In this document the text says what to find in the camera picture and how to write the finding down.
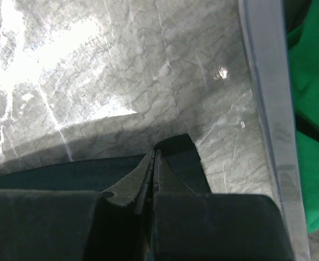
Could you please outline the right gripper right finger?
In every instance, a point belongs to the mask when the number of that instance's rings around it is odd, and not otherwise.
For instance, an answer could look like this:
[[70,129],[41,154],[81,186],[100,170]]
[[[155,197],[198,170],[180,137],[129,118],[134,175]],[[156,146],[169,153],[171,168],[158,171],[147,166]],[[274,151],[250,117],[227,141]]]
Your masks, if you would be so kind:
[[151,251],[155,260],[290,260],[273,200],[259,194],[197,194],[157,152]]

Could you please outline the black t-shirt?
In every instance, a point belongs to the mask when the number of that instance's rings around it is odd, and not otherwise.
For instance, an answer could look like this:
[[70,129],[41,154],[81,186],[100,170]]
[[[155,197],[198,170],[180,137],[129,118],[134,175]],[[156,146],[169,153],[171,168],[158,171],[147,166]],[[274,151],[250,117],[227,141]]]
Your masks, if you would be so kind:
[[[154,146],[169,167],[190,189],[210,192],[201,158],[188,134],[167,138]],[[144,158],[128,157],[82,160],[54,164],[0,176],[0,189],[103,191],[133,171]]]

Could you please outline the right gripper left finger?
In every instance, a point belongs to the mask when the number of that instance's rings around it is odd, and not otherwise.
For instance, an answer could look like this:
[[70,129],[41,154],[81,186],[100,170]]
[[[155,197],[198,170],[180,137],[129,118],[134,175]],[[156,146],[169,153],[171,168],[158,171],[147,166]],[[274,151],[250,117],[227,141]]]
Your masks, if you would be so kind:
[[0,260],[143,260],[151,153],[103,191],[0,189]]

